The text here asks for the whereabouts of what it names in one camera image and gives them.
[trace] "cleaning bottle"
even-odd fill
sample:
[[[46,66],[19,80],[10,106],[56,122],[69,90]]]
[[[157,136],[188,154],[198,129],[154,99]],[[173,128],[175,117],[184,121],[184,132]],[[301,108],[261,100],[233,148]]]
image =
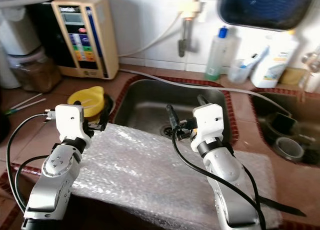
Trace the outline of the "cleaning bottle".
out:
[[[268,39],[268,51],[250,79],[257,88],[274,88],[299,45],[295,31],[280,32]]]
[[[228,28],[223,26],[220,28],[218,36],[213,38],[204,75],[207,80],[216,81],[220,76],[224,54],[227,49],[227,33]]]

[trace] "stainless steel sink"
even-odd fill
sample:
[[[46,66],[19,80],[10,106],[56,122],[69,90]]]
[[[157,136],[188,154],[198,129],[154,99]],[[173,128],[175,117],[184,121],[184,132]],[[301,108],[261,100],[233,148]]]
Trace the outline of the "stainless steel sink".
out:
[[[302,143],[309,144],[309,150],[320,153],[320,97],[307,95],[304,102],[300,102],[295,95],[271,92],[260,92],[260,94],[270,98],[288,110],[292,114],[292,118],[298,122],[299,134],[314,138],[315,141],[312,143],[303,137],[296,136],[294,138]],[[286,115],[281,109],[256,96],[252,97],[252,103],[261,125],[265,124],[267,116],[272,113],[279,112]],[[268,142],[269,139],[265,132],[264,138]]]
[[[171,137],[167,104],[171,104],[180,120],[193,117],[199,106],[197,96],[223,108],[223,141],[230,141],[232,132],[224,94],[219,90],[191,89],[164,82],[142,79],[133,82],[116,112],[113,123],[148,133]]]

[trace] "countertop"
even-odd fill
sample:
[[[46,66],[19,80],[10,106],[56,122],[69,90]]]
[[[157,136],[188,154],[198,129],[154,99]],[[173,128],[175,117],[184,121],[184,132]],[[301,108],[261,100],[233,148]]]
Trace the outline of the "countertop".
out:
[[[168,70],[134,65],[121,65],[121,68],[148,73],[156,76],[205,80],[203,73]],[[11,132],[27,117],[41,113],[44,109],[53,109],[56,105],[66,103],[68,96],[75,91],[102,86],[106,93],[117,99],[127,80],[135,76],[131,73],[119,72],[113,80],[93,78],[64,77],[61,83],[50,93],[44,94],[47,101],[33,105],[9,116]],[[248,80],[242,85],[232,84],[225,75],[216,81],[226,88],[252,90],[255,87]],[[277,88],[297,90],[297,86],[278,84]],[[2,89],[1,110],[7,110],[13,105],[35,95],[22,89]],[[307,217],[294,216],[283,213],[283,219],[312,226],[320,226],[320,168],[308,165],[294,164],[286,161],[264,142],[250,97],[243,93],[231,92],[232,107],[239,132],[238,141],[233,148],[238,151],[267,155],[272,163],[276,181],[277,201],[303,211]],[[0,174],[5,171],[6,145],[8,138],[0,144]],[[50,153],[54,143],[59,143],[59,134],[54,121],[43,124],[43,119],[32,120],[26,124],[14,139],[11,148],[11,160],[21,164],[25,160],[38,155]],[[37,160],[29,166],[40,168],[43,160]]]

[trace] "bubble wrap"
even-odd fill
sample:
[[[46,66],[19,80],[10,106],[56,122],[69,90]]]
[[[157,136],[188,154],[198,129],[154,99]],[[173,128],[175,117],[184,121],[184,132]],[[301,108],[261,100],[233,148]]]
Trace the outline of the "bubble wrap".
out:
[[[191,150],[188,140],[178,146],[187,159],[203,167],[202,158]],[[275,200],[268,157],[240,151],[235,154],[251,171],[260,195]],[[75,195],[123,207],[164,229],[220,229],[206,177],[178,158],[168,138],[109,123],[104,132],[95,133],[80,166],[72,186]],[[249,178],[247,183],[252,189]],[[263,207],[262,211],[268,228],[280,224],[276,210]]]

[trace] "sink drain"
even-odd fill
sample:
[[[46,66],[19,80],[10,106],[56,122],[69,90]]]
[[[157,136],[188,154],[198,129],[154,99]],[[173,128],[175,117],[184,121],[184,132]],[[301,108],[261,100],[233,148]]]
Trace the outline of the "sink drain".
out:
[[[172,127],[170,124],[164,125],[161,129],[160,129],[160,134],[161,136],[164,136],[168,139],[171,139],[172,137]]]

